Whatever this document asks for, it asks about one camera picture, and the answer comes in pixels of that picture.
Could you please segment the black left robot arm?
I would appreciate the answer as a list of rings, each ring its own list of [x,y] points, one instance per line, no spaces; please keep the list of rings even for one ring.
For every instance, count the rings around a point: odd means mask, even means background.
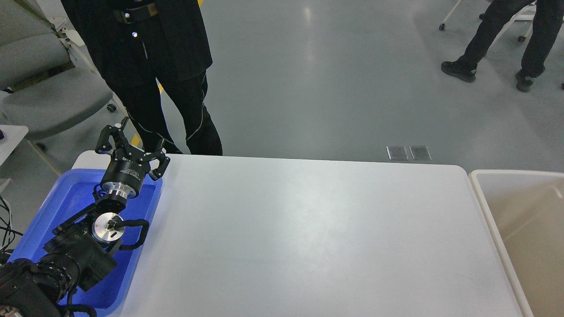
[[[74,304],[78,289],[88,291],[118,265],[117,251],[132,251],[145,243],[147,219],[123,219],[121,211],[137,197],[145,177],[154,181],[171,159],[161,138],[153,152],[131,146],[125,122],[101,131],[95,152],[110,156],[100,183],[93,187],[94,201],[55,227],[39,261],[18,258],[1,266],[0,299],[3,317],[96,317],[90,305]]]

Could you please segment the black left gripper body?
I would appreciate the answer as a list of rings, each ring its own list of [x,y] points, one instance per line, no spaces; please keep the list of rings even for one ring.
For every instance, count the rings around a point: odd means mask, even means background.
[[[135,198],[150,170],[149,163],[142,164],[114,151],[110,154],[110,163],[101,179],[101,189],[125,199]]]

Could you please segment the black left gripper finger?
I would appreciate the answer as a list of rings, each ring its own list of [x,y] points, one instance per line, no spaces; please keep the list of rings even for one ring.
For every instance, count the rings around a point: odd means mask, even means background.
[[[132,146],[125,137],[123,125],[107,125],[97,139],[95,152],[111,156],[131,156]]]
[[[152,168],[151,162],[154,160],[158,162],[158,165]],[[164,175],[170,162],[171,159],[167,156],[165,151],[145,153],[142,156],[142,171],[149,175],[153,181],[156,181]]]

